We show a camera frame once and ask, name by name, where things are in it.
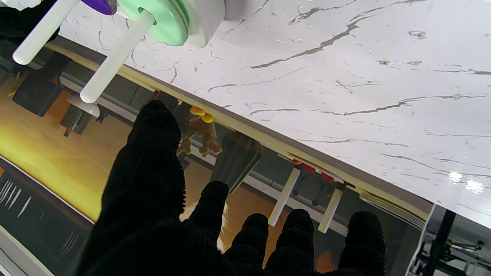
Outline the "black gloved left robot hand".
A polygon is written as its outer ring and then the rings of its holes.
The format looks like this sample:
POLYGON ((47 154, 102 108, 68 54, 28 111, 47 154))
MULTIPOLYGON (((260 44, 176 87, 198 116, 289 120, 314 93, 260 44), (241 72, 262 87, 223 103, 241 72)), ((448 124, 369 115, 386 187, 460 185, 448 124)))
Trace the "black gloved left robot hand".
POLYGON ((114 161, 76 276, 321 275, 314 268, 313 222, 303 209, 289 213, 266 264, 269 225, 263 214, 250 215, 231 247, 218 250, 225 183, 208 183, 190 217, 181 221, 180 141, 179 124, 161 101, 142 107, 114 161))

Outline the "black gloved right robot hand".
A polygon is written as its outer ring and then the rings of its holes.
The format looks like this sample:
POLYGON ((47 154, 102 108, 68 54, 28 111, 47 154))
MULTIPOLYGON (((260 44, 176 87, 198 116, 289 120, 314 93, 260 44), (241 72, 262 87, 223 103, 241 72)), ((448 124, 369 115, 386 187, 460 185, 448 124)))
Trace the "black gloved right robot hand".
POLYGON ((19 45, 46 15, 55 0, 43 0, 35 7, 18 10, 12 7, 0 8, 0 40, 19 45))

